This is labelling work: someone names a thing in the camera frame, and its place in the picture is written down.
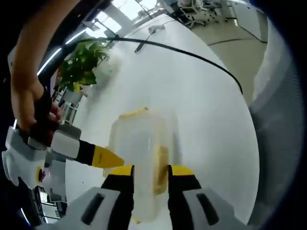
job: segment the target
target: white curved surface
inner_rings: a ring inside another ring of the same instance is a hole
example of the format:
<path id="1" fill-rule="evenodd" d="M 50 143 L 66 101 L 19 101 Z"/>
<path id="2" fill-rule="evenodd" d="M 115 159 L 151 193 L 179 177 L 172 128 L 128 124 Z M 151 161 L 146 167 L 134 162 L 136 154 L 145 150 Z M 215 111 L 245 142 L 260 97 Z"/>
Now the white curved surface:
<path id="1" fill-rule="evenodd" d="M 268 38 L 262 64 L 254 78 L 253 100 L 264 90 L 272 76 L 279 76 L 290 68 L 293 59 L 286 42 L 270 19 Z"/>
<path id="2" fill-rule="evenodd" d="M 145 39 L 147 25 L 171 20 L 161 15 L 130 37 Z M 198 54 L 224 67 L 208 46 L 178 22 L 165 24 L 165 29 L 149 40 Z M 137 46 L 119 42 L 111 49 L 111 57 L 122 60 L 120 70 L 104 90 L 92 89 L 89 97 L 82 99 L 74 121 L 82 130 L 82 139 L 107 146 L 111 126 L 120 114 L 143 107 L 169 111 L 177 127 L 175 148 L 180 163 L 195 172 L 202 187 L 210 187 L 233 205 L 235 216 L 247 224 L 258 189 L 259 153 L 251 115 L 236 82 L 196 58 L 150 45 L 134 54 Z M 83 171 L 72 161 L 67 166 L 67 200 L 84 192 L 78 192 L 79 186 L 84 187 L 81 174 L 87 174 L 91 186 L 101 186 L 102 170 L 82 166 Z"/>

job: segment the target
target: black cable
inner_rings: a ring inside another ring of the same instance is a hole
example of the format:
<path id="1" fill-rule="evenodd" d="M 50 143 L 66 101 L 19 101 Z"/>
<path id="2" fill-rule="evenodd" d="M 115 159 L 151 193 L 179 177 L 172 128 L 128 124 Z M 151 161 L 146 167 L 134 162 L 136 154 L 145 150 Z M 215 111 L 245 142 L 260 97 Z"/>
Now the black cable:
<path id="1" fill-rule="evenodd" d="M 168 46 L 168 45 L 164 45 L 164 44 L 161 44 L 161 43 L 158 43 L 158 42 L 152 42 L 152 41 L 145 41 L 145 40 L 141 40 L 141 39 L 134 39 L 134 38 L 124 38 L 124 37 L 100 37 L 100 38 L 88 38 L 88 39 L 82 39 L 82 40 L 77 40 L 77 41 L 74 41 L 74 42 L 71 42 L 67 45 L 64 46 L 64 49 L 63 51 L 65 50 L 71 50 L 72 48 L 76 47 L 78 43 L 81 43 L 81 42 L 94 42 L 94 41 L 101 41 L 101 42 L 105 42 L 105 41 L 126 41 L 126 42 L 135 42 L 135 43 L 144 43 L 144 44 L 149 44 L 149 45 L 153 45 L 153 46 L 159 46 L 159 47 L 162 47 L 162 48 L 165 48 L 165 49 L 170 49 L 170 50 L 173 50 L 173 51 L 176 51 L 176 52 L 179 52 L 179 53 L 182 53 L 182 54 L 186 54 L 186 55 L 189 55 L 189 56 L 192 56 L 192 57 L 195 57 L 197 59 L 200 59 L 202 61 L 205 61 L 205 62 L 208 62 L 209 64 L 221 69 L 222 71 L 224 71 L 225 73 L 227 73 L 230 77 L 232 77 L 236 83 L 238 84 L 239 86 L 239 89 L 241 91 L 241 93 L 243 94 L 243 91 L 242 91 L 242 87 L 239 83 L 239 81 L 234 77 L 234 75 L 232 73 L 230 73 L 228 70 L 226 70 L 225 68 L 219 66 L 218 64 L 204 58 L 204 57 L 201 57 L 199 55 L 196 55 L 196 54 L 193 54 L 193 53 L 190 53 L 188 51 L 185 51 L 185 50 L 182 50 L 182 49 L 177 49 L 177 48 L 174 48 L 172 46 Z"/>

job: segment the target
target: floor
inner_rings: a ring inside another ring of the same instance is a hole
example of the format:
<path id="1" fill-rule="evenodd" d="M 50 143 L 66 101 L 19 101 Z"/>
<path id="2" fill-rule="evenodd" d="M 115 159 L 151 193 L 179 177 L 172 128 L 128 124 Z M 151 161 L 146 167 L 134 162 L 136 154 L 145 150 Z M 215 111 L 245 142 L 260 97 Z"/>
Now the floor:
<path id="1" fill-rule="evenodd" d="M 202 39 L 238 79 L 247 104 L 251 104 L 254 77 L 262 63 L 266 43 L 237 25 L 235 19 L 227 22 L 196 25 L 192 31 Z"/>

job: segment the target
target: chair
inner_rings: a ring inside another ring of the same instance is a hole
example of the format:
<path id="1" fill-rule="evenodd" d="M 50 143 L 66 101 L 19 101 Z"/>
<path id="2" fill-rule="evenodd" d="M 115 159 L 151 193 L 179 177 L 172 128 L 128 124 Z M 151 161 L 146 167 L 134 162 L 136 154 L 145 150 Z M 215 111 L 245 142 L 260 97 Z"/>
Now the chair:
<path id="1" fill-rule="evenodd" d="M 215 19 L 215 22 L 219 22 L 217 20 L 217 17 L 222 17 L 223 20 L 225 22 L 227 22 L 228 20 L 223 16 L 223 14 L 221 13 L 219 16 L 216 12 L 216 9 L 222 9 L 223 8 L 223 5 L 221 3 L 220 0 L 202 0 L 201 1 L 201 5 L 200 5 L 200 9 L 202 11 L 205 11 L 205 12 L 209 12 L 209 13 L 213 13 L 214 16 L 211 15 L 212 19 L 214 20 Z"/>
<path id="2" fill-rule="evenodd" d="M 178 7 L 189 20 L 185 26 L 192 28 L 194 24 L 206 25 L 208 16 L 196 6 L 196 0 L 178 0 Z"/>

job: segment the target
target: desk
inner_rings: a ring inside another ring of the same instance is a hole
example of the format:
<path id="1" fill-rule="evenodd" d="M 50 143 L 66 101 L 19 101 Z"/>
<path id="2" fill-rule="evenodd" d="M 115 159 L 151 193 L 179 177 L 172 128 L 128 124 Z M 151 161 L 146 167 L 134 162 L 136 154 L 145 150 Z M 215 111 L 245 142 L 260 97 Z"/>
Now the desk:
<path id="1" fill-rule="evenodd" d="M 224 67 L 203 41 L 171 20 L 160 15 L 130 37 L 145 39 L 148 26 L 168 22 L 149 40 L 198 54 Z M 232 204 L 237 218 L 247 223 L 258 189 L 259 153 L 251 115 L 238 85 L 204 61 L 151 45 L 135 54 L 138 45 L 118 42 L 110 50 L 111 58 L 116 55 L 122 60 L 120 70 L 104 90 L 93 88 L 88 98 L 82 98 L 74 120 L 82 130 L 81 138 L 107 146 L 111 126 L 120 114 L 144 107 L 168 111 L 176 124 L 178 163 L 192 169 L 202 187 L 210 187 Z M 85 191 L 81 178 L 89 180 L 87 189 L 100 186 L 104 180 L 100 169 L 72 161 L 67 166 L 68 203 Z M 169 223 L 168 215 L 161 218 L 156 222 Z"/>
<path id="2" fill-rule="evenodd" d="M 262 42 L 268 42 L 267 16 L 244 0 L 232 0 L 238 24 Z"/>

